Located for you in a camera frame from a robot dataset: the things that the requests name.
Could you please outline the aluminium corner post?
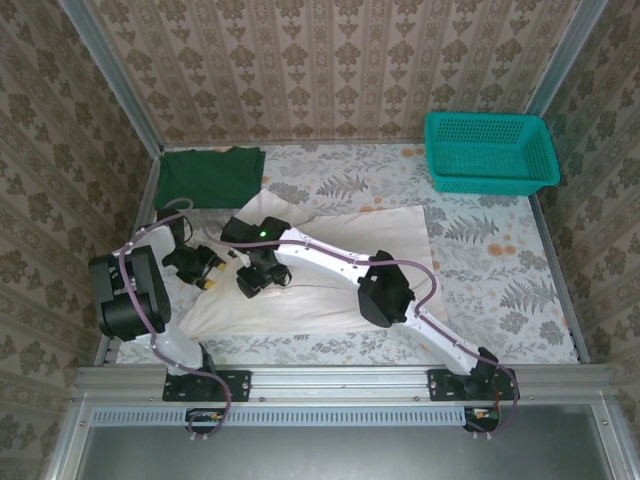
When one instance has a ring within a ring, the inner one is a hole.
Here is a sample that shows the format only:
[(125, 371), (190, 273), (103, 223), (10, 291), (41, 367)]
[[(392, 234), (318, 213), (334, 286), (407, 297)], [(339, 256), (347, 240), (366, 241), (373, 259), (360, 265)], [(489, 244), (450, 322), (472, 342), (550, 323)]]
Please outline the aluminium corner post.
[(126, 69), (117, 58), (104, 29), (99, 25), (87, 0), (60, 0), (61, 5), (100, 69), (136, 134), (153, 159), (162, 153), (162, 141), (147, 115)]
[(525, 114), (543, 117), (606, 7), (608, 0), (580, 0), (535, 88)]

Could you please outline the teal plastic basket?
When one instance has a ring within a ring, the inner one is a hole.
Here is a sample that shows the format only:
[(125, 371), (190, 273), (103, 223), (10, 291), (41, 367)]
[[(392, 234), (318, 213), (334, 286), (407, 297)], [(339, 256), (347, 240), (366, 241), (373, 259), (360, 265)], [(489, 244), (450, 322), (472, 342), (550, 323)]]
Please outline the teal plastic basket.
[(530, 196), (560, 181), (551, 136), (537, 116), (431, 112), (424, 135), (438, 192)]

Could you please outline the grey metal panel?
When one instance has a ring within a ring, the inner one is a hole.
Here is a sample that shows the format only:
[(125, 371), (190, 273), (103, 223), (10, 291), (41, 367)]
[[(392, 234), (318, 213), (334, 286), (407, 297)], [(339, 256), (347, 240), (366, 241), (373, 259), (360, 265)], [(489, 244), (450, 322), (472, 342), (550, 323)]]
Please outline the grey metal panel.
[(618, 409), (520, 407), (498, 434), (463, 426), (92, 427), (73, 408), (46, 480), (640, 480)]

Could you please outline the aluminium left side rail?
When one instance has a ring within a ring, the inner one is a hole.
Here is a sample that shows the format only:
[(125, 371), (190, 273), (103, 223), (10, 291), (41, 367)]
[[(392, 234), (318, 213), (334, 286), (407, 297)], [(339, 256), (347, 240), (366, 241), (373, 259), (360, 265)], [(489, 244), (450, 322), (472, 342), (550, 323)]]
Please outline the aluminium left side rail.
[[(134, 220), (130, 236), (132, 236), (140, 227), (152, 222), (153, 202), (157, 189), (157, 182), (160, 174), (160, 161), (163, 150), (156, 155), (151, 162), (148, 178), (144, 187), (144, 191), (140, 200), (139, 208)], [(105, 335), (101, 336), (98, 350), (94, 359), (94, 366), (102, 367), (105, 365), (115, 364), (118, 359), (118, 353), (122, 341), (117, 338), (109, 338)]]

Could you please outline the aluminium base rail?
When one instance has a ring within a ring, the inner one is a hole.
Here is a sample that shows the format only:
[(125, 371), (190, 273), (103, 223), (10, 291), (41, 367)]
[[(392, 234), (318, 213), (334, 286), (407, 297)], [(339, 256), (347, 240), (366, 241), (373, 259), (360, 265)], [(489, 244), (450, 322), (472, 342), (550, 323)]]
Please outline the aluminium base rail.
[[(425, 405), (452, 382), (415, 366), (248, 366), (248, 404), (337, 406)], [(516, 365), (523, 405), (597, 404), (614, 397), (601, 365)], [(156, 406), (162, 401), (165, 369), (160, 365), (82, 368), (71, 401)]]

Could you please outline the white t-shirt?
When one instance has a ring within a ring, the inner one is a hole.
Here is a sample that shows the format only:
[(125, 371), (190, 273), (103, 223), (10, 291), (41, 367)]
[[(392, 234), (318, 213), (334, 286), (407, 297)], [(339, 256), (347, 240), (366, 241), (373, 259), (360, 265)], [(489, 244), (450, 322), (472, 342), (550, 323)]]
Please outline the white t-shirt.
[[(289, 222), (311, 237), (345, 250), (390, 253), (412, 266), (401, 269), (418, 299), (431, 289), (421, 266), (431, 267), (432, 256), (422, 206), (365, 213), (313, 217), (264, 189), (237, 214), (247, 223), (273, 216)], [(308, 267), (294, 267), (286, 287), (271, 286), (255, 298), (239, 290), (229, 261), (213, 288), (202, 292), (182, 316), (179, 326), (192, 339), (219, 335), (296, 335), (368, 331), (372, 324), (359, 313), (357, 290), (344, 280)]]

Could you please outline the aluminium right side rail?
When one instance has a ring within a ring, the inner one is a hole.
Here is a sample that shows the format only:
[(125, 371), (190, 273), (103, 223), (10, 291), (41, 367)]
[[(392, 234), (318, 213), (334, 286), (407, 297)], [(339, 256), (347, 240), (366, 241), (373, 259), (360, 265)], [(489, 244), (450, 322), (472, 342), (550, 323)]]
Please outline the aluminium right side rail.
[(580, 363), (589, 364), (592, 362), (591, 356), (588, 352), (588, 348), (582, 334), (578, 317), (563, 276), (562, 268), (559, 263), (549, 229), (547, 227), (544, 214), (540, 205), (540, 202), (536, 195), (528, 197), (532, 214), (535, 219), (536, 228), (540, 236), (541, 243), (547, 258), (549, 269), (551, 271), (552, 278), (556, 287), (556, 292), (564, 318), (567, 323), (570, 337), (576, 351), (577, 359)]

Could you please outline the aluminium left corner post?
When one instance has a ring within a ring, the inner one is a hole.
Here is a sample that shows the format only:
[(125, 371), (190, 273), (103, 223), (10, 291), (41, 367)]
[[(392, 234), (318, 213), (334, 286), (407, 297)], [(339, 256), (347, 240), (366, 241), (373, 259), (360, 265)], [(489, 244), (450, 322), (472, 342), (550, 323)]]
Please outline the aluminium left corner post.
[(153, 159), (162, 153), (162, 141), (147, 115), (126, 69), (117, 58), (104, 29), (99, 25), (87, 0), (60, 0), (61, 5), (100, 69), (136, 134)]

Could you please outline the folded green t-shirt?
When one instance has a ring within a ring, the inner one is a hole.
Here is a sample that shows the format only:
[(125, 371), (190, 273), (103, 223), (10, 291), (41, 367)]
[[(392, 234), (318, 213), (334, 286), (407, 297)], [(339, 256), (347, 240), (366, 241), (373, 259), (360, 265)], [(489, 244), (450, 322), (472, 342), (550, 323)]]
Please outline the folded green t-shirt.
[(261, 190), (265, 160), (266, 153), (257, 147), (166, 153), (154, 208), (187, 198), (196, 209), (239, 209)]

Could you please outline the aluminium right corner post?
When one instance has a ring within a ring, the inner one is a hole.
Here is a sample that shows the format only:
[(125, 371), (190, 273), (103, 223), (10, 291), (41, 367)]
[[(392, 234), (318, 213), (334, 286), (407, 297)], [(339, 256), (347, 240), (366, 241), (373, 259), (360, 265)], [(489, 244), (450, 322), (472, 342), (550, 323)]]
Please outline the aluminium right corner post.
[(606, 7), (608, 0), (580, 0), (535, 88), (525, 114), (543, 117)]

